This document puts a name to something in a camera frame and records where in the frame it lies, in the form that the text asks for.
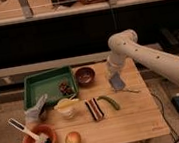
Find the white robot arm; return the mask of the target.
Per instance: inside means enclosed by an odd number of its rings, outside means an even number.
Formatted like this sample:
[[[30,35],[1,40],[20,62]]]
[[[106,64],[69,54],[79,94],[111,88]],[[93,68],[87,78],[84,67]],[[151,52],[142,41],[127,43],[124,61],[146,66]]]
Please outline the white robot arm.
[[[132,29],[111,35],[108,39],[110,52],[106,67],[109,78],[120,73],[129,57],[179,86],[179,56],[139,45],[137,39]]]

